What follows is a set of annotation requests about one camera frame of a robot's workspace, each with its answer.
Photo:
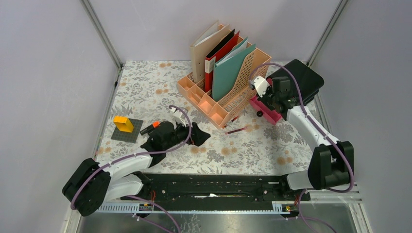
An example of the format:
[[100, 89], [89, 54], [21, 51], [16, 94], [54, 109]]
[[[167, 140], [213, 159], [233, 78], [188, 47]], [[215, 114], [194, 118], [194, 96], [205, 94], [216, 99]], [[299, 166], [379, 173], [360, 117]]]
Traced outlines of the magenta gel pen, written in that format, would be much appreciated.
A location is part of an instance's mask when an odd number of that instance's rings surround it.
[[227, 135], [227, 134], [237, 133], [237, 132], [245, 131], [247, 129], [248, 129], [248, 127], [243, 127], [243, 128], [240, 128], [240, 129], [225, 132], [225, 134]]

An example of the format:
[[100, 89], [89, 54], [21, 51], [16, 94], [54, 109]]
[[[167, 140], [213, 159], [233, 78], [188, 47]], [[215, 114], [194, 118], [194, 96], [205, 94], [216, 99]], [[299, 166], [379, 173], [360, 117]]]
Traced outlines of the teal file folder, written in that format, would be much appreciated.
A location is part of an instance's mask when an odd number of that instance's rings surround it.
[[232, 90], [244, 59], [255, 50], [256, 45], [248, 43], [246, 37], [214, 65], [211, 97], [216, 102]]

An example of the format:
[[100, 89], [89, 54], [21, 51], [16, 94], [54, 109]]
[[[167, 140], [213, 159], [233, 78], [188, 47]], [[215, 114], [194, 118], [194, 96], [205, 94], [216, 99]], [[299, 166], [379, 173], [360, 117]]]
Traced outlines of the beige file binder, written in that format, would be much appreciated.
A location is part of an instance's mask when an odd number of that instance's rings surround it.
[[230, 24], [221, 25], [219, 21], [210, 25], [189, 47], [192, 79], [200, 82], [205, 75], [205, 57], [230, 32]]

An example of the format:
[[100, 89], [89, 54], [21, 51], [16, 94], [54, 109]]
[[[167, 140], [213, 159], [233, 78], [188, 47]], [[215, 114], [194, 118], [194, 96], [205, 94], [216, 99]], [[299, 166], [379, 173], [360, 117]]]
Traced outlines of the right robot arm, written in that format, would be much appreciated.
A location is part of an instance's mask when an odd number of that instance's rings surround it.
[[[304, 105], [296, 79], [276, 77], [268, 82], [266, 78], [257, 76], [251, 84], [259, 100], [294, 126], [312, 151], [307, 170], [286, 175], [286, 182], [278, 188], [279, 195], [291, 200], [300, 189], [351, 191], [354, 186], [353, 145], [340, 141], [320, 125]], [[348, 188], [337, 188], [344, 184]]]

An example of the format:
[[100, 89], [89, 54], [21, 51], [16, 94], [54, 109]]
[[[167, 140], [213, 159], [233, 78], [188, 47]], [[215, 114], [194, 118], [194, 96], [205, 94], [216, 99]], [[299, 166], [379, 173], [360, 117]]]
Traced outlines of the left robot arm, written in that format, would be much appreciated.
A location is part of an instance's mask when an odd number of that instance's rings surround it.
[[185, 144], [199, 147], [211, 137], [195, 122], [186, 126], [169, 121], [161, 122], [148, 132], [148, 136], [137, 152], [112, 162], [97, 162], [92, 158], [83, 160], [62, 188], [62, 194], [73, 209], [82, 216], [88, 216], [110, 200], [129, 195], [146, 199], [151, 187], [136, 174], [138, 171], [157, 165], [168, 152]]

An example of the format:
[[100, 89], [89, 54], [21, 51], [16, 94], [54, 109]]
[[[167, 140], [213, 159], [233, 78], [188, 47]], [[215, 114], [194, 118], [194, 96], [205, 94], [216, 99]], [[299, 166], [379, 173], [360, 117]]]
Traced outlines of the orange cap black highlighter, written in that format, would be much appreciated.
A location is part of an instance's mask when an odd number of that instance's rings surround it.
[[160, 125], [159, 121], [154, 122], [151, 125], [147, 126], [146, 128], [142, 129], [139, 133], [141, 135], [148, 134], [148, 133], [152, 132], [154, 129], [156, 129], [159, 125]]

